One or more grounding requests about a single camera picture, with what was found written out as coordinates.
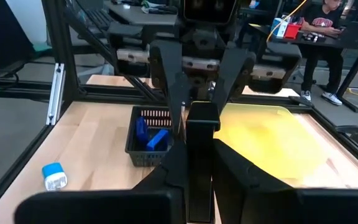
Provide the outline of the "yellow translucent plastic bin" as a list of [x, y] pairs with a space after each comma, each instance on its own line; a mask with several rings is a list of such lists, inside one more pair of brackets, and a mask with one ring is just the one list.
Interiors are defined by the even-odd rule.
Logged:
[[308, 114], [228, 104], [214, 137], [293, 187], [358, 189], [358, 160]]

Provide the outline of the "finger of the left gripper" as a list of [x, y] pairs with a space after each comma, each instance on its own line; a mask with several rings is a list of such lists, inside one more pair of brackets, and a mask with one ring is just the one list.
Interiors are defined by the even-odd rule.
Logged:
[[182, 112], [189, 102], [190, 83], [183, 72], [182, 44], [155, 40], [150, 46], [150, 69], [154, 84], [167, 99], [175, 139], [184, 139]]
[[242, 76], [243, 70], [246, 71], [245, 77], [248, 76], [254, 63], [255, 53], [247, 49], [231, 48], [224, 51], [212, 98], [212, 102], [218, 108], [218, 113], [223, 110], [237, 78]]

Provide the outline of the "black plastic slotted basket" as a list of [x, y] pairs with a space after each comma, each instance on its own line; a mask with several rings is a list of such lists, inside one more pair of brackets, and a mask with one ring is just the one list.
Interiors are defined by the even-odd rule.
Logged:
[[[167, 129], [170, 137], [168, 138], [168, 148], [166, 151], [146, 151], [146, 145], [141, 144], [135, 133], [135, 122], [139, 116], [143, 116], [147, 126], [149, 141], [161, 130]], [[131, 161], [136, 167], [157, 166], [162, 158], [169, 152], [174, 145], [175, 138], [172, 131], [172, 120], [167, 107], [161, 106], [134, 106], [132, 109], [125, 152], [130, 156]]]

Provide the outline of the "red storage box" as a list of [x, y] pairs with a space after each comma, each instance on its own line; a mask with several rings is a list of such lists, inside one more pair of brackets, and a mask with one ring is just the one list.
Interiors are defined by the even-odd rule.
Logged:
[[299, 24], [288, 24], [283, 38], [296, 39], [300, 29], [301, 29], [301, 25]]

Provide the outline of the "white blue carton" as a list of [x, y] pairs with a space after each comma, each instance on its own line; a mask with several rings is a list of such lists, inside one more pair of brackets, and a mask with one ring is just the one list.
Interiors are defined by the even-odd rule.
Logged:
[[273, 24], [271, 26], [272, 35], [274, 37], [283, 38], [286, 32], [288, 26], [288, 21], [282, 19], [282, 18], [275, 18], [273, 20]]

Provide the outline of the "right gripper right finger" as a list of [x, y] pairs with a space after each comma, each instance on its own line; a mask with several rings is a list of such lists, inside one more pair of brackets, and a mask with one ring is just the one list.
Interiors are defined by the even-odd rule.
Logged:
[[358, 189], [293, 188], [215, 139], [222, 224], [358, 224]]

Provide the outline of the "person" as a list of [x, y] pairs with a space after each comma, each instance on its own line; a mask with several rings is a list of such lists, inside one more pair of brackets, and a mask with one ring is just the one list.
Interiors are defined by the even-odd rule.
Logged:
[[[339, 20], [341, 0], [323, 0], [321, 5], [311, 5], [303, 13], [302, 31], [314, 32], [324, 35], [339, 35]], [[341, 82], [343, 57], [342, 49], [335, 47], [320, 47], [300, 45], [301, 53], [306, 57], [303, 83], [301, 84], [301, 97], [311, 101], [311, 87], [313, 74], [318, 60], [325, 60], [329, 67], [329, 79], [322, 97], [334, 105], [342, 105], [336, 92]]]

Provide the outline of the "silver aluminium bracket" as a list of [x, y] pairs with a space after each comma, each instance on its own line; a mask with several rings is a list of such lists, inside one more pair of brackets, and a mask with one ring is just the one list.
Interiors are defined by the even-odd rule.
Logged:
[[52, 79], [50, 99], [48, 103], [46, 125], [54, 126], [60, 119], [64, 85], [65, 65], [63, 63], [56, 63]]

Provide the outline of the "white charger with blue cap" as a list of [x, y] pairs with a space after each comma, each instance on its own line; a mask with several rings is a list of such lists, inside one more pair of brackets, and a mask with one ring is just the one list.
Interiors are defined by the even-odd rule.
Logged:
[[44, 177], [44, 186], [47, 191], [62, 189], [68, 183], [67, 175], [59, 162], [54, 162], [42, 167], [42, 175]]

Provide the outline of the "grey background desk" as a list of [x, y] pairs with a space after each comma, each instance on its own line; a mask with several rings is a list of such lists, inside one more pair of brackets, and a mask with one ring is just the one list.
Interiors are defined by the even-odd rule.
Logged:
[[105, 1], [104, 7], [115, 21], [122, 24], [172, 26], [177, 19], [176, 15], [146, 14], [140, 6], [113, 4], [111, 1]]

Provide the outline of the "black rig frame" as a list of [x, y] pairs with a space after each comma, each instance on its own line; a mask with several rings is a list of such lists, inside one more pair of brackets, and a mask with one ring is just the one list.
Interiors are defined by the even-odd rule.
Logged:
[[[66, 76], [63, 90], [63, 109], [67, 110], [74, 102], [110, 103], [114, 105], [149, 105], [165, 106], [167, 104], [163, 93], [159, 90], [152, 90], [139, 78], [127, 76], [124, 78], [130, 83], [129, 87], [119, 86], [81, 86], [76, 77], [74, 52], [71, 46], [69, 29], [73, 28], [103, 57], [114, 62], [115, 55], [107, 47], [99, 43], [92, 33], [75, 18], [70, 12], [65, 0], [42, 0], [44, 14], [47, 21], [48, 31], [51, 35], [51, 42], [55, 60], [58, 64], [66, 66]], [[356, 159], [358, 159], [358, 142], [349, 136], [336, 130], [333, 123], [324, 117], [316, 108], [302, 103], [299, 98], [279, 96], [262, 96], [260, 93], [249, 96], [241, 96], [235, 99], [238, 103], [266, 103], [282, 106], [289, 106], [298, 113], [309, 113], [315, 120], [324, 126], [330, 135], [341, 143]], [[46, 124], [36, 138], [27, 146], [24, 152], [18, 157], [11, 168], [0, 180], [0, 205], [3, 197], [7, 195], [17, 176], [29, 165], [35, 157], [39, 147], [51, 133], [53, 125]]]

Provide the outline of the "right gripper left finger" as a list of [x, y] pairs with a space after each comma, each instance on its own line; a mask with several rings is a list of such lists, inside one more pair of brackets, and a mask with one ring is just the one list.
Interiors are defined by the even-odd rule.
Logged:
[[21, 202], [15, 224], [185, 224], [186, 146], [176, 142], [133, 189], [44, 192]]

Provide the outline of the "black background desk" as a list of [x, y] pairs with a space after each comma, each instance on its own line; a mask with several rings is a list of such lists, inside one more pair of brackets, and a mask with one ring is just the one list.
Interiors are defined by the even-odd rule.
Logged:
[[[324, 35], [316, 33], [318, 36], [322, 36], [322, 40], [301, 40], [304, 34], [311, 34], [311, 32], [299, 30], [296, 39], [284, 39], [279, 37], [274, 37], [272, 35], [271, 26], [272, 25], [258, 25], [258, 24], [249, 24], [250, 28], [255, 30], [256, 37], [253, 37], [252, 40], [254, 43], [250, 46], [252, 52], [257, 54], [259, 59], [262, 58], [262, 54], [270, 53], [278, 55], [279, 53], [286, 56], [287, 62], [290, 59], [293, 60], [295, 66], [297, 66], [303, 58], [306, 58], [302, 55], [299, 48], [300, 45], [312, 45], [320, 47], [335, 47], [344, 49], [358, 49], [358, 22], [351, 22], [344, 30], [341, 31], [339, 35]], [[342, 105], [349, 106], [349, 103], [343, 101], [343, 94], [346, 88], [349, 86], [350, 82], [356, 75], [358, 69], [358, 61], [354, 64], [352, 69], [349, 71], [348, 75], [344, 80], [344, 85], [338, 87], [336, 95], [342, 101]]]

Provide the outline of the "blue plastic charger block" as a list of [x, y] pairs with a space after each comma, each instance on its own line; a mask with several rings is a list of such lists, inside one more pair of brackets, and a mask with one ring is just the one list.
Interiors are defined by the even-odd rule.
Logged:
[[168, 138], [170, 137], [167, 129], [161, 129], [146, 145], [146, 151], [166, 151], [168, 148]]

